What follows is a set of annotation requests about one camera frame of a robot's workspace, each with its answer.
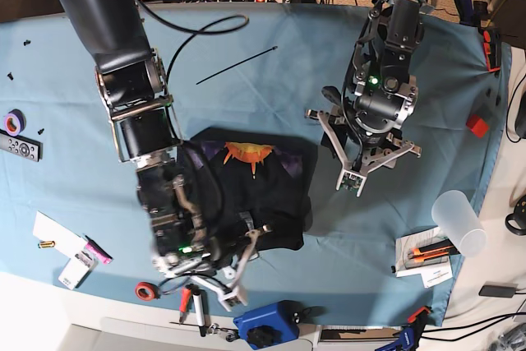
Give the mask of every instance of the blue clamp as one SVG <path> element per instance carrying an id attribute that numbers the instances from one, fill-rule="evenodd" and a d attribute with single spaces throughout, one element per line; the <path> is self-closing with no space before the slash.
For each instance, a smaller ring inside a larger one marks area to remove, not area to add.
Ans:
<path id="1" fill-rule="evenodd" d="M 376 349 L 376 351 L 409 351 L 414 346 L 414 330 L 407 327 L 400 332 L 398 340 L 384 347 Z"/>

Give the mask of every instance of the black zip tie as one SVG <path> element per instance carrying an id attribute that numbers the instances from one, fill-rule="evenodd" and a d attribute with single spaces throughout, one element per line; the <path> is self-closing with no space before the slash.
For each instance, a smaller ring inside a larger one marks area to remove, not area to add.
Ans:
<path id="1" fill-rule="evenodd" d="M 234 64 L 234 65 L 232 65 L 232 66 L 229 66 L 229 67 L 227 67 L 226 69 L 223 69 L 223 70 L 221 70 L 220 72 L 217 72 L 217 73 L 213 74 L 212 76 L 208 76 L 208 77 L 206 77 L 204 80 L 201 80 L 201 81 L 197 82 L 196 85 L 199 85 L 201 82 L 205 82 L 205 81 L 209 80 L 209 79 L 212 78 L 212 77 L 215 77 L 215 76 L 217 76 L 217 75 L 219 75 L 219 74 L 221 74 L 221 73 L 223 73 L 223 72 L 226 72 L 227 70 L 230 70 L 230 69 L 232 69 L 233 67 L 239 66 L 239 65 L 241 65 L 242 63 L 245 63 L 245 62 L 251 61 L 252 59 L 257 58 L 257 57 L 260 57 L 261 55 L 263 55 L 263 54 L 265 54 L 265 53 L 269 53 L 270 51 L 274 51 L 275 49 L 278 49 L 278 46 L 277 46 L 277 45 L 275 45 L 275 46 L 272 47 L 271 49 L 267 49 L 266 51 L 263 51 L 262 53 L 258 53 L 258 54 L 256 54 L 256 55 L 254 55 L 253 57 L 249 57 L 249 58 L 245 59 L 244 61 L 238 62 L 238 63 L 236 63 L 236 64 Z"/>

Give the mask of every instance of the light blue fabric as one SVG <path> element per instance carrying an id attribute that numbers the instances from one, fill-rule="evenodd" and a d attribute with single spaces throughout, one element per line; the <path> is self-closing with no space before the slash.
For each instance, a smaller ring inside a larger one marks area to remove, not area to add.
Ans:
<path id="1" fill-rule="evenodd" d="M 330 109 L 321 87 L 341 86 L 367 11 L 219 6 L 162 11 L 196 28 L 229 12 L 243 10 L 251 18 L 239 32 L 199 37 L 182 51 L 170 90 L 186 137 L 214 126 L 319 143 L 320 126 L 303 114 Z M 443 191 L 464 191 L 480 210 L 501 140 L 511 55 L 504 47 L 503 71 L 495 78 L 486 72 L 475 29 L 434 17 L 426 17 L 425 26 L 411 64 L 420 97 L 404 124 L 404 135 L 422 147 L 422 158 L 407 155 L 396 169 L 373 173 L 357 199 L 335 191 L 339 164 L 320 149 L 305 246 L 298 252 L 263 252 L 248 265 L 243 282 L 250 305 L 230 316 L 290 299 L 323 307 L 325 312 L 313 318 L 323 324 L 400 325 L 423 304 L 433 307 L 433 321 L 441 323 L 453 281 L 424 289 L 417 276 L 396 279 L 390 272 L 395 239 L 431 227 L 431 205 Z M 168 64 L 186 36 L 147 17 L 145 28 Z M 27 39 L 31 44 L 24 46 Z M 275 45 L 278 50 L 195 86 Z M 136 199 L 134 167 L 117 160 L 93 66 L 65 16 L 0 25 L 0 113 L 20 109 L 27 118 L 23 135 L 44 145 L 39 163 L 0 152 L 0 270 L 57 283 L 66 258 L 36 247 L 32 227 L 40 210 L 87 234 L 114 258 L 110 265 L 98 265 L 76 292 L 141 303 L 136 283 L 161 277 L 150 262 L 149 219 Z M 13 81 L 6 77 L 9 72 Z M 480 106 L 491 126 L 482 139 L 465 127 L 472 108 Z M 40 128 L 45 128 L 41 136 Z M 458 273 L 458 257 L 453 267 Z M 214 295 L 209 293 L 208 301 L 211 313 L 226 315 Z M 148 304 L 176 309 L 178 295 Z"/>

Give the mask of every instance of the screwdriver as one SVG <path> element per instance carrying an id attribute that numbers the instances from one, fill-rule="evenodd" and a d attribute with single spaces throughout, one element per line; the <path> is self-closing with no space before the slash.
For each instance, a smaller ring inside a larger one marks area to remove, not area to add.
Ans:
<path id="1" fill-rule="evenodd" d="M 184 322 L 185 317 L 187 316 L 188 302 L 190 302 L 190 297 L 191 297 L 191 286 L 187 285 L 182 290 L 181 305 L 179 306 L 179 324 L 182 324 Z"/>

